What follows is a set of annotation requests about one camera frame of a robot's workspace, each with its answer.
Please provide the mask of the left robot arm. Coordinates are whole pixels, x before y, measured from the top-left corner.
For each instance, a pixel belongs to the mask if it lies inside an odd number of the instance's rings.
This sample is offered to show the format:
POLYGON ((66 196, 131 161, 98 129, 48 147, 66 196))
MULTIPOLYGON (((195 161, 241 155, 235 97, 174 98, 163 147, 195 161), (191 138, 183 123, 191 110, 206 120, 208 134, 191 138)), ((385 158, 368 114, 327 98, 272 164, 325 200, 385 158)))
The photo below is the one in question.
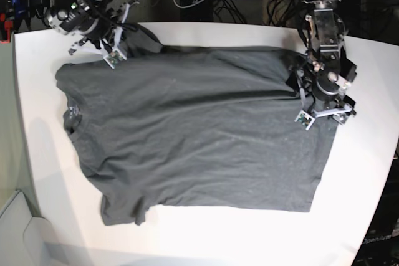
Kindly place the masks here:
POLYGON ((297 30, 306 46, 306 58, 295 74, 300 96, 310 93, 313 103, 302 100, 296 120, 307 130, 317 119, 330 118, 343 125, 354 116, 355 102, 346 95, 355 80, 356 65, 346 55, 347 30, 335 13, 342 0, 302 0, 311 11, 297 18, 297 30))

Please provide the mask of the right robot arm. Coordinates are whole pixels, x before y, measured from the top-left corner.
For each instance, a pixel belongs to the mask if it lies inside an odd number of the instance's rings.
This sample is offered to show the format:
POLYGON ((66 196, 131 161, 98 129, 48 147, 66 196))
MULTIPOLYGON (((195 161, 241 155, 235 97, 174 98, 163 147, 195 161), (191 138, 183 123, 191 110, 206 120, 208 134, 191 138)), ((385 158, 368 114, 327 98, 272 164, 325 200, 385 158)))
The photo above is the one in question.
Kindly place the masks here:
POLYGON ((65 36, 79 34, 82 40, 78 45, 90 42, 96 49, 101 43, 109 51, 116 44, 116 30, 136 32, 138 27, 126 24, 124 14, 131 4, 124 9, 114 11, 108 8, 113 0, 54 0, 53 6, 46 13, 49 26, 65 36))

